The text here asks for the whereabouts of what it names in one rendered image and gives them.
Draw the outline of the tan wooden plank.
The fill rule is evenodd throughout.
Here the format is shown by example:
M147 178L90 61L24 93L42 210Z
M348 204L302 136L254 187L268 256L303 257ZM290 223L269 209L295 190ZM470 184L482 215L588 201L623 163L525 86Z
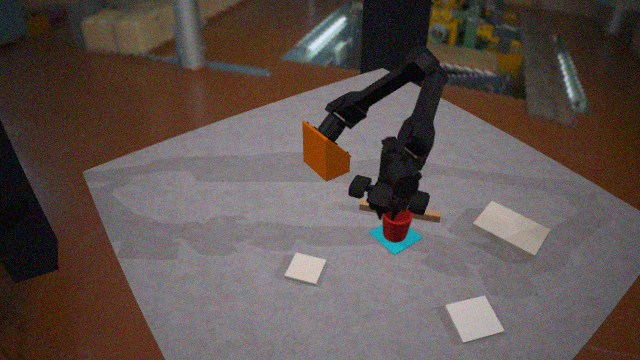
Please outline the tan wooden plank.
M369 203L367 203L366 200L360 201L359 210L377 213L376 210L372 210L369 208ZM438 222L438 223L440 222L440 217L441 217L441 212L428 210L428 209L425 210L425 213L423 215L413 213L413 218L415 219L427 220L427 221Z

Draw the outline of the red cup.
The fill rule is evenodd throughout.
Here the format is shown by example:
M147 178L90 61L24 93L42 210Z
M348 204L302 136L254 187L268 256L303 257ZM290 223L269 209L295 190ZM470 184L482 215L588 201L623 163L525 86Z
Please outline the red cup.
M391 241L394 243L401 242L405 240L405 238L407 237L407 234L412 222L412 218L413 218L413 213L410 213L407 207L404 213L399 212L396 215L393 222L390 221L391 214L392 214L392 211L388 212L387 214L382 214L383 236L388 241Z

